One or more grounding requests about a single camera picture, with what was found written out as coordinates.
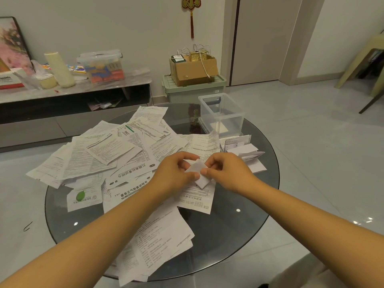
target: chair leg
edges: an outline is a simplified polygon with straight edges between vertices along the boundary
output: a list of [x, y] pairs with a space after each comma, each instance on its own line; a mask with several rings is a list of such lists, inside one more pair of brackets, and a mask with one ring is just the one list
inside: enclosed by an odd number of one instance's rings
[[349, 65], [348, 69], [344, 72], [335, 88], [340, 88], [349, 78], [356, 76], [359, 71], [360, 64], [364, 60], [370, 58], [370, 53], [373, 53], [374, 51], [375, 49], [372, 49], [370, 44], [368, 44], [362, 51], [360, 51], [354, 61]]
[[380, 76], [377, 78], [375, 86], [372, 89], [371, 97], [376, 97], [376, 95], [378, 95], [382, 89], [384, 89], [384, 67], [381, 70]]
[[359, 114], [364, 113], [369, 107], [371, 107], [377, 100], [379, 100], [382, 96], [384, 96], [384, 91], [380, 94], [376, 95], [360, 112]]

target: red tassel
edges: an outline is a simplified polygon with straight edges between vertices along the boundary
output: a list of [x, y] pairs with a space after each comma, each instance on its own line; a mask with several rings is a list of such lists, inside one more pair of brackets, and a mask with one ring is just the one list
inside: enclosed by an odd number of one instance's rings
[[195, 34], [193, 32], [193, 12], [191, 10], [191, 38], [194, 39], [195, 38]]

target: door frame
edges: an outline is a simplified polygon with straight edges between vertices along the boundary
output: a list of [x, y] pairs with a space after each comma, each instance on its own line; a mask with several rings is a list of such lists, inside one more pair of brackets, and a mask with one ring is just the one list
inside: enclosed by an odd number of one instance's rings
[[[241, 0], [225, 0], [223, 46], [220, 73], [230, 85], [233, 70], [238, 10]], [[301, 0], [291, 40], [281, 69], [279, 81], [287, 85], [300, 83], [298, 73], [310, 43], [324, 0]]]

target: transparent plastic box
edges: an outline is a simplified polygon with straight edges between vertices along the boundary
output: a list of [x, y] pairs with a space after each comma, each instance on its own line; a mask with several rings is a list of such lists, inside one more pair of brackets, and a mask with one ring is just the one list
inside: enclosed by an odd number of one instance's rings
[[215, 130], [219, 139], [241, 135], [244, 111], [226, 93], [199, 96], [200, 118], [203, 129], [210, 133]]
[[110, 82], [124, 79], [121, 67], [121, 51], [113, 49], [93, 53], [82, 53], [77, 57], [92, 83]]

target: painting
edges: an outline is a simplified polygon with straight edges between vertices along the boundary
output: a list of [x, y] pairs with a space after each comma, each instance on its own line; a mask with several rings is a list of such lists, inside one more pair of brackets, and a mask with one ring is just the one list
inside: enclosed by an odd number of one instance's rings
[[35, 73], [31, 57], [14, 17], [0, 17], [0, 58], [9, 68], [21, 67], [27, 75]]

